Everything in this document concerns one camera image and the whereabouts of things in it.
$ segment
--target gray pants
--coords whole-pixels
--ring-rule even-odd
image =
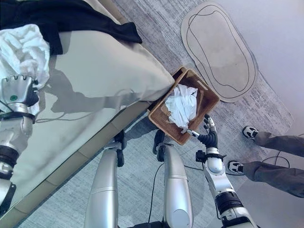
[[[255,136],[255,143],[304,157],[304,137],[274,136],[269,132],[259,132]],[[243,172],[252,181],[265,182],[294,196],[304,198],[304,170],[254,161],[245,163]]]

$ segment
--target black garment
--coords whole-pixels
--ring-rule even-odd
[[[63,53],[59,32],[96,30],[116,39],[142,43],[133,22],[117,25],[83,0],[0,0],[0,30],[36,24],[51,55]]]

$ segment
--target crumpled white fabric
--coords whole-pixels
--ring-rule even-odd
[[[165,101],[171,112],[169,121],[182,128],[182,134],[188,129],[188,123],[196,117],[196,96],[198,89],[177,84]]]
[[[0,79],[28,75],[38,80],[41,89],[49,79],[49,44],[39,27],[28,24],[0,31]]]

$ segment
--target gray carpet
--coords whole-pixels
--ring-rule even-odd
[[[137,24],[144,45],[170,71],[180,65],[195,69],[185,50],[180,26],[184,15],[202,1],[198,0],[118,0],[119,10]],[[240,101],[220,102],[210,113],[218,130],[219,149],[227,154],[226,161],[262,160],[268,150],[246,140],[241,130],[252,124],[260,130],[284,134],[292,124],[292,117],[280,99],[260,75],[256,86]],[[150,209],[152,182],[160,165],[152,153],[156,127],[146,114],[136,120],[126,133],[128,145],[124,150],[125,165],[118,169],[119,225],[121,228],[147,222]],[[201,146],[191,138],[184,146],[176,145],[185,165],[198,167],[195,152]],[[88,163],[43,205],[34,211],[19,228],[81,228],[84,225],[86,203],[101,154]],[[187,169],[194,227],[206,227],[216,216],[214,201],[203,173]],[[229,177],[238,189],[245,177]],[[163,214],[163,168],[160,169],[154,192],[151,220],[161,220]]]

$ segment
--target wicker basket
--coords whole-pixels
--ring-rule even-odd
[[[183,145],[190,138],[190,135],[188,133],[182,134],[181,128],[177,127],[176,124],[169,122],[170,112],[165,105],[165,100],[169,94],[174,90],[177,84],[198,88],[196,117],[188,124],[188,128],[191,130],[197,129],[204,119],[204,115],[211,111],[219,101],[219,97],[208,87],[203,79],[191,69],[187,70],[186,68],[181,67],[175,72],[173,78],[175,79],[174,85],[150,111],[148,117],[159,129],[165,132],[178,144]]]

